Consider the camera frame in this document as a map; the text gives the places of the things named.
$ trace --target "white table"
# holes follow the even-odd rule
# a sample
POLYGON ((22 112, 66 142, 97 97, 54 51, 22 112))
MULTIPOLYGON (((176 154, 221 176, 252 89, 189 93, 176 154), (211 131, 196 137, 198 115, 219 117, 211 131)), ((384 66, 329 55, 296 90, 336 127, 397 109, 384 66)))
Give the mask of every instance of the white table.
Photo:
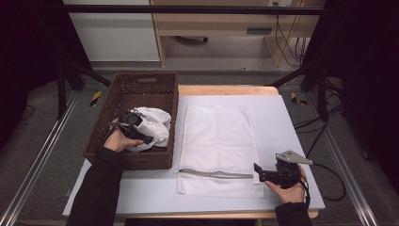
MULTIPOLYGON (((211 88, 209 93, 216 90, 215 87, 211 88)), ((188 104, 246 105, 253 120, 259 158, 264 170, 276 170, 276 153, 293 150, 305 155, 281 96, 257 95, 256 93, 262 93, 257 88, 244 89, 254 89, 255 95, 184 96, 186 93, 182 90, 176 121, 172 169, 125 171, 120 182, 117 215, 123 218, 275 218, 274 208, 279 205, 279 199, 267 187, 264 199, 195 197, 179 194, 177 190, 177 174, 174 170, 179 166, 184 115, 188 104)), ((86 160, 63 215, 67 216, 71 212, 74 196, 89 166, 86 160)), ((302 167, 308 177, 311 192, 309 213, 311 218, 315 218, 318 210, 325 206, 309 166, 302 167)))

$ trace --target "black sleeve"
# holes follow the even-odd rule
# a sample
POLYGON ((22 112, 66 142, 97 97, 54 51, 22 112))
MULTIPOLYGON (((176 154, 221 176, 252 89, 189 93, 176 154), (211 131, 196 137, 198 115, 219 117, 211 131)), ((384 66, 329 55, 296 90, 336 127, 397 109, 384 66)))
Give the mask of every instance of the black sleeve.
POLYGON ((302 203, 285 203, 276 207, 279 226, 310 226, 308 208, 302 203))
POLYGON ((74 198, 67 225, 113 225, 122 173, 120 154, 101 148, 74 198))

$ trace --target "wicker basket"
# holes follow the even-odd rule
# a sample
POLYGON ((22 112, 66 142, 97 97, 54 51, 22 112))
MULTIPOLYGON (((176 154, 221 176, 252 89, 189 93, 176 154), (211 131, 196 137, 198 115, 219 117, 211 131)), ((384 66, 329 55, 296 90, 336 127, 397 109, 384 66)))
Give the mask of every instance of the wicker basket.
POLYGON ((177 105, 179 100, 177 73, 118 73, 98 120, 91 132, 83 156, 93 162, 104 137, 108 123, 119 118, 126 110, 146 106, 162 109, 170 114, 168 146, 152 146, 140 153, 125 151, 125 170, 166 170, 172 167, 177 105))

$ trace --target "person's hand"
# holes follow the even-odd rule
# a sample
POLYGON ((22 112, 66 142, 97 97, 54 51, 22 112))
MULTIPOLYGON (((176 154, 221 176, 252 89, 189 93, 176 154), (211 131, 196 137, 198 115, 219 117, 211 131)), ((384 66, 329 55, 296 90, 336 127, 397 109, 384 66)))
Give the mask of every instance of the person's hand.
MULTIPOLYGON (((299 166, 300 173, 302 175, 301 180, 302 182, 306 182, 306 175, 305 171, 302 169, 301 166, 299 166)), ((281 203, 287 203, 287 202, 304 202, 304 197, 305 197, 305 188, 302 186, 300 183, 296 183, 294 186, 287 188, 287 189, 282 189, 279 186, 276 186, 272 182, 266 181, 264 182, 272 191, 276 192, 277 195, 279 196, 279 199, 281 200, 281 203)))
POLYGON ((143 144, 143 140, 139 139, 129 139, 124 136, 119 128, 115 129, 111 136, 105 141, 104 147, 110 149, 114 152, 120 153, 129 146, 137 146, 143 144))

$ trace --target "zipper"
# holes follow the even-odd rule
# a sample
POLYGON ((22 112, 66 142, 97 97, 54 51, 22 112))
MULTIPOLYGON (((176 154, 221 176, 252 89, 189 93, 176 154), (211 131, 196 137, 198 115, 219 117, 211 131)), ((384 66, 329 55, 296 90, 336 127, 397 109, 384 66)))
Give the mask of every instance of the zipper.
POLYGON ((177 172, 186 173, 196 176, 203 177, 212 177, 218 179, 253 179, 253 174, 244 174, 244 173, 233 173, 233 172, 224 172, 224 171, 198 171, 195 169, 179 169, 177 172))

